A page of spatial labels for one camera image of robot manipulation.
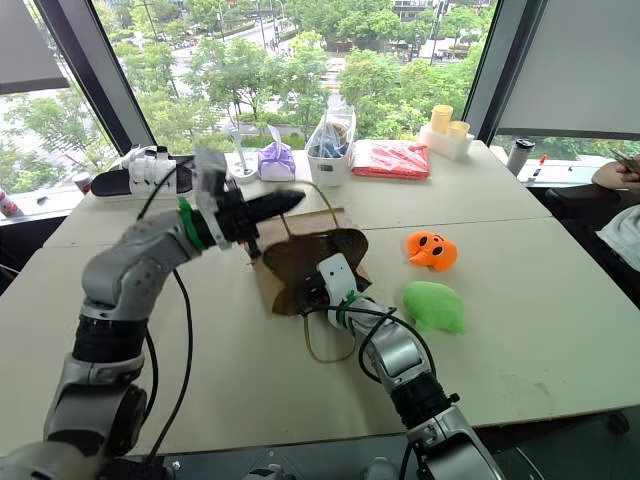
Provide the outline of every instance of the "orange pumpkin toy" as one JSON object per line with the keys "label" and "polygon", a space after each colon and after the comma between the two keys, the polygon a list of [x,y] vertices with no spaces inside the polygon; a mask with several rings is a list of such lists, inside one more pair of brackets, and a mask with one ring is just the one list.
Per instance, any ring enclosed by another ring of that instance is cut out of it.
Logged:
{"label": "orange pumpkin toy", "polygon": [[436,272],[451,268],[458,258],[458,247],[453,242],[433,232],[415,232],[407,239],[409,261]]}

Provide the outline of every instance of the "white table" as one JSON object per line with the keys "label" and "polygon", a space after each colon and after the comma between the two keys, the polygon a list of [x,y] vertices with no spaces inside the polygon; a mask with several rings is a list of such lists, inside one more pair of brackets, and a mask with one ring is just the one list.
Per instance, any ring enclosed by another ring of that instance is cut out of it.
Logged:
{"label": "white table", "polygon": [[[629,381],[640,361],[638,310],[554,219],[421,228],[456,242],[457,264],[444,273],[409,265],[403,244],[416,228],[368,231],[365,264],[375,282],[369,294],[399,305],[413,280],[438,281],[458,291],[468,332],[428,332],[425,338],[441,383],[448,393],[461,395],[460,406],[473,425],[639,403],[640,383]],[[73,344],[80,274],[101,248],[44,248],[0,297],[0,454],[41,435],[63,357]],[[362,375],[354,358],[315,363],[304,347],[301,320],[267,314],[242,249],[206,252],[181,271],[193,304],[194,369],[161,451],[402,431],[382,387]],[[184,306],[171,278],[150,328],[159,354],[160,391],[134,453],[148,452],[184,371]],[[348,343],[344,334],[318,321],[312,334],[316,350],[326,357]],[[149,385],[150,373],[143,371],[142,384]]]}
{"label": "white table", "polygon": [[[303,151],[296,151],[297,178],[310,180]],[[430,152],[432,176],[425,181],[365,178],[351,175],[339,188],[323,188],[334,207],[344,207],[363,230],[445,223],[515,220],[550,216],[479,141],[470,154],[453,162]],[[278,185],[256,181],[242,186],[246,198]],[[309,186],[295,186],[307,198],[291,214],[326,208]],[[89,195],[49,238],[45,246],[111,245],[135,221],[143,200]],[[158,199],[156,210],[175,208],[175,199]]]}

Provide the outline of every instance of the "purple bag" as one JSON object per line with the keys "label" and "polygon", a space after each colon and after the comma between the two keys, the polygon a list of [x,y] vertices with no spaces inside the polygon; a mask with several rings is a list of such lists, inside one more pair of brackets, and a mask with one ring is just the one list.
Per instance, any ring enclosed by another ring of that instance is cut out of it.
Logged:
{"label": "purple bag", "polygon": [[280,132],[267,125],[274,142],[258,152],[258,173],[266,182],[287,182],[296,179],[296,164],[291,147],[282,143]]}

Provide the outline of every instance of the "gray floor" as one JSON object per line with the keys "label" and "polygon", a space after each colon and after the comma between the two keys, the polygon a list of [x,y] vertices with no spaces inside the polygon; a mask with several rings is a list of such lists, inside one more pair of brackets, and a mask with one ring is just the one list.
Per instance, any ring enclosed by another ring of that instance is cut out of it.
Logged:
{"label": "gray floor", "polygon": [[[625,412],[631,430],[623,436],[611,434],[604,421],[596,419],[552,435],[526,442],[520,447],[546,480],[635,480],[640,479],[640,408]],[[178,480],[242,479],[251,469],[270,463],[282,465],[298,480],[357,480],[377,456],[399,466],[405,446],[402,436],[377,437],[345,442],[255,448],[203,455],[167,458],[178,461]],[[518,452],[496,456],[510,480],[538,480]],[[407,479],[415,479],[410,463]]]}

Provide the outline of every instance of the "red package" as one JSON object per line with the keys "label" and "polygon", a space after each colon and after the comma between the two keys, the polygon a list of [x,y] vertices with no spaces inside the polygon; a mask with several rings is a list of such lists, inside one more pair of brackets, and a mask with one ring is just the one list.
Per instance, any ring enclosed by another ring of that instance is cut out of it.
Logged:
{"label": "red package", "polygon": [[351,171],[363,177],[421,180],[431,172],[427,146],[408,140],[359,140]]}

